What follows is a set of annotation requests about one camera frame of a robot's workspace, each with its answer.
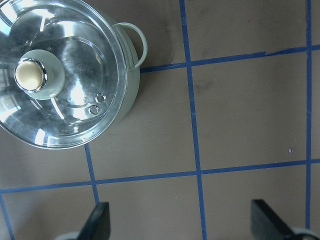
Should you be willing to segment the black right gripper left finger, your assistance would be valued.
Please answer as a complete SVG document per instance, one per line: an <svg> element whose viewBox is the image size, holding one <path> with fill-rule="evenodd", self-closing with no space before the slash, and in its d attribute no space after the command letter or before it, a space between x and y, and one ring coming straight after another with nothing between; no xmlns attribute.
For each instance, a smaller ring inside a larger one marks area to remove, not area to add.
<svg viewBox="0 0 320 240"><path fill-rule="evenodd" d="M99 202L78 235L79 240L108 240L111 236L110 206Z"/></svg>

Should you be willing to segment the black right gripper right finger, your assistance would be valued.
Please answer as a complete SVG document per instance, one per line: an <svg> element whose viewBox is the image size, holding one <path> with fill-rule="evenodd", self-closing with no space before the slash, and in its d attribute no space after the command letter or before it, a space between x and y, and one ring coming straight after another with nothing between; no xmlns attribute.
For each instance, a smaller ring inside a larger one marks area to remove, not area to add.
<svg viewBox="0 0 320 240"><path fill-rule="evenodd" d="M250 230L255 240L299 240L291 228L262 199L250 205Z"/></svg>

